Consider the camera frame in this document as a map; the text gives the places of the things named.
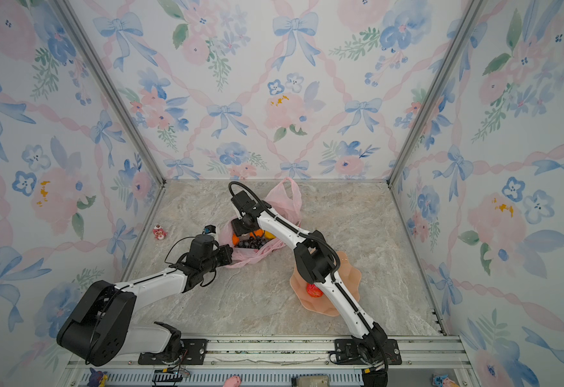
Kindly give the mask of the pink plastic bag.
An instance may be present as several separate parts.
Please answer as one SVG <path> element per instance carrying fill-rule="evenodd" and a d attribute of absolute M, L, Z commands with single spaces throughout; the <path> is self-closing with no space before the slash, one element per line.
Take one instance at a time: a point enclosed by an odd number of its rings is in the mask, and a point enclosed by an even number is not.
<path fill-rule="evenodd" d="M 301 207 L 302 195 L 299 185 L 290 177 L 285 177 L 280 183 L 271 189 L 269 194 L 263 199 L 272 205 L 281 216 L 289 220 L 291 223 L 301 224 Z M 244 249 L 236 248 L 232 242 L 233 230 L 230 221 L 222 227 L 218 234 L 218 241 L 221 245 L 228 244 L 233 248 L 233 263 L 227 266 L 227 269 L 239 269 L 248 264 L 256 264 L 262 261 L 267 256 L 270 256 L 274 251 L 285 248 L 286 245 L 278 240 L 273 239 L 261 249 Z"/>

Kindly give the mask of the peach scalloped plastic bowl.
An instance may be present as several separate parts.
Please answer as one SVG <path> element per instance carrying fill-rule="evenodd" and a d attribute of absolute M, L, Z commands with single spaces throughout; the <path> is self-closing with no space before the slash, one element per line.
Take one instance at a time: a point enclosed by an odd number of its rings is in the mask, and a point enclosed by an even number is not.
<path fill-rule="evenodd" d="M 338 251 L 338 256 L 341 259 L 341 267 L 338 269 L 338 273 L 341 276 L 346 288 L 351 292 L 351 295 L 357 300 L 360 300 L 359 295 L 359 284 L 362 279 L 361 272 L 354 267 L 348 259 L 346 253 Z M 315 312 L 317 314 L 323 314 L 330 317 L 339 316 L 338 310 L 334 307 L 333 303 L 325 296 L 321 298 L 311 298 L 305 292 L 305 287 L 308 284 L 304 280 L 297 269 L 294 269 L 294 273 L 290 278 L 290 285 L 292 290 L 301 302 L 301 305 L 308 311 Z"/>

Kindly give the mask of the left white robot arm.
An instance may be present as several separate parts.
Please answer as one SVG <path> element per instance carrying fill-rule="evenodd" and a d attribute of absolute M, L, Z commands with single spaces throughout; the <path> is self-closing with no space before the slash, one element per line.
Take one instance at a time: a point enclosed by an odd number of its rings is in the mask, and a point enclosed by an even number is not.
<path fill-rule="evenodd" d="M 127 354 L 162 364 L 179 362 L 188 352 L 181 331 L 165 322 L 139 326 L 133 315 L 170 296 L 206 287 L 204 277 L 231 264 L 232 254 L 233 248 L 214 236 L 197 235 L 188 252 L 159 273 L 117 284 L 94 282 L 59 329 L 57 345 L 94 366 Z"/>

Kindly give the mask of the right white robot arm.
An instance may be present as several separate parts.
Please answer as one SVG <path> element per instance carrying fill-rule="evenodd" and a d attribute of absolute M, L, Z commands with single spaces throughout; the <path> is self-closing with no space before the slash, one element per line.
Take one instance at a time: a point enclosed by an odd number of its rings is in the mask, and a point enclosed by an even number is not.
<path fill-rule="evenodd" d="M 388 367 L 388 335 L 359 305 L 338 270 L 341 258 L 319 231 L 309 232 L 292 224 L 241 182 L 230 182 L 229 191 L 238 219 L 249 231 L 269 232 L 293 250 L 298 274 L 331 301 L 357 345 L 366 364 Z"/>

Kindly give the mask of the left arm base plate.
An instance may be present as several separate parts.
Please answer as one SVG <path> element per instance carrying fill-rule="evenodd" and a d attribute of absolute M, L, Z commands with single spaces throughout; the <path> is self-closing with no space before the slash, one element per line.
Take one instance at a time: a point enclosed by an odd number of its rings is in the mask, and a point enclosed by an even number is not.
<path fill-rule="evenodd" d="M 161 353 L 141 353 L 139 365 L 203 365 L 209 341 L 206 339 L 181 339 Z"/>

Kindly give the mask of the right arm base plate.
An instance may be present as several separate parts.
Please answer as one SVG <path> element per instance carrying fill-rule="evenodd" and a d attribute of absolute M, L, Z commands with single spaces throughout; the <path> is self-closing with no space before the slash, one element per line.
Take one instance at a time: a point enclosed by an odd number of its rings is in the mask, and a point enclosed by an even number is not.
<path fill-rule="evenodd" d="M 359 353 L 359 346 L 352 339 L 336 339 L 329 362 L 338 365 L 368 365 Z M 396 340 L 390 338 L 384 344 L 384 351 L 389 365 L 402 365 L 401 351 Z"/>

